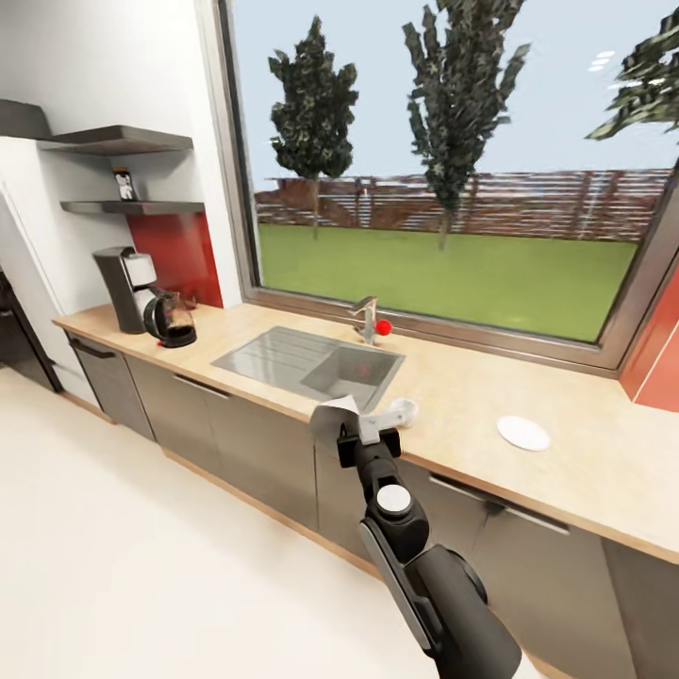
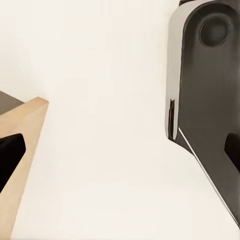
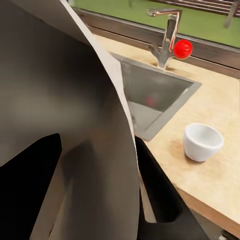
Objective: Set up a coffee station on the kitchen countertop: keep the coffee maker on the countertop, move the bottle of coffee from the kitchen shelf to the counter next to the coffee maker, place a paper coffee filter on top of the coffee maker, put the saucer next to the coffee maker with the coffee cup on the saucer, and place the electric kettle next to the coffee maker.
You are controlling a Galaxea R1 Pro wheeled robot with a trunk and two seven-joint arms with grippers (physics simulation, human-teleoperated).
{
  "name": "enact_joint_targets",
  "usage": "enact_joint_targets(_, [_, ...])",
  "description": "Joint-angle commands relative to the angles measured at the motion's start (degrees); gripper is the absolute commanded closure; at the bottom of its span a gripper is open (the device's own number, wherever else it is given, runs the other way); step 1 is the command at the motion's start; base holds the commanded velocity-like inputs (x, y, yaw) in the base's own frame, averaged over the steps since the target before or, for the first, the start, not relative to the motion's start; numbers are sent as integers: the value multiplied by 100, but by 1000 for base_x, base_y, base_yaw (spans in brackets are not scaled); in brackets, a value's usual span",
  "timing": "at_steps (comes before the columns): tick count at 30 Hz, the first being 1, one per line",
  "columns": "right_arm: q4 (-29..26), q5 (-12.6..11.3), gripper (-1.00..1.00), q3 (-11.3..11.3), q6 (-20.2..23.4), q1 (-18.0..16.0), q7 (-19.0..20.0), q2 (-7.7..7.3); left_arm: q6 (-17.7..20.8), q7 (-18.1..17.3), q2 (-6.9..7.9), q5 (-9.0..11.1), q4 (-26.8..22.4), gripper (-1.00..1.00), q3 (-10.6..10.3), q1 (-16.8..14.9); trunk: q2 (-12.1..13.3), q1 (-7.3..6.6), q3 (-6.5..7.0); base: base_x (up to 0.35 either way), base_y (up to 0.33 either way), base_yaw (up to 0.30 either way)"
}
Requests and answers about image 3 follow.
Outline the coffee cup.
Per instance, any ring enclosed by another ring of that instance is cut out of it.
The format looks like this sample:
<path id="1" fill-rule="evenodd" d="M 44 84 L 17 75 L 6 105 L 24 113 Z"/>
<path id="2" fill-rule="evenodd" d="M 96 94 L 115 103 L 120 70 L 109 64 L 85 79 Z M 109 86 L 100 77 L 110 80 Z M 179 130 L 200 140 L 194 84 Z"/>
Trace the coffee cup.
<path id="1" fill-rule="evenodd" d="M 203 123 L 189 124 L 184 130 L 182 142 L 185 154 L 196 162 L 212 158 L 224 146 L 221 133 Z"/>

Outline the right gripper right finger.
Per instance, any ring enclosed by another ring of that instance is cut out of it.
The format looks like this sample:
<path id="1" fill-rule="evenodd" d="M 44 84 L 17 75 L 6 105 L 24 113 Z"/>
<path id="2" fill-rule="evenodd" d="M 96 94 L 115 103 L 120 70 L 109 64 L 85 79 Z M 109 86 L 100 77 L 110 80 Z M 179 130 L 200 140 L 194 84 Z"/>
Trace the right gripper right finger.
<path id="1" fill-rule="evenodd" d="M 139 187 L 137 240 L 209 240 L 143 139 L 134 138 L 139 174 L 156 219 L 155 223 L 145 220 Z"/>

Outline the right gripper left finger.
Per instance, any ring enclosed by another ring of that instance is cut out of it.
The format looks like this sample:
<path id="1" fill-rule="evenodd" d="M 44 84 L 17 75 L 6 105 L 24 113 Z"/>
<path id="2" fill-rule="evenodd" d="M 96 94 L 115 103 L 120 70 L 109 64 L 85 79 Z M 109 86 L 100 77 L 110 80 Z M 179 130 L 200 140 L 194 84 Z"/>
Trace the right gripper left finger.
<path id="1" fill-rule="evenodd" d="M 29 240 L 62 153 L 59 133 L 0 167 L 0 240 Z"/>

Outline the paper coffee filter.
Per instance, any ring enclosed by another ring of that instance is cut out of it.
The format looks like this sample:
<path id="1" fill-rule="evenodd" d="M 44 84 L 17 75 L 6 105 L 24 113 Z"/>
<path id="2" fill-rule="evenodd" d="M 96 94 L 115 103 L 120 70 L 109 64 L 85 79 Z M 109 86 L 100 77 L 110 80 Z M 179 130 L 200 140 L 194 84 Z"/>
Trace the paper coffee filter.
<path id="1" fill-rule="evenodd" d="M 0 0 L 0 168 L 56 133 L 62 152 L 29 240 L 137 240 L 121 64 L 66 0 Z"/>

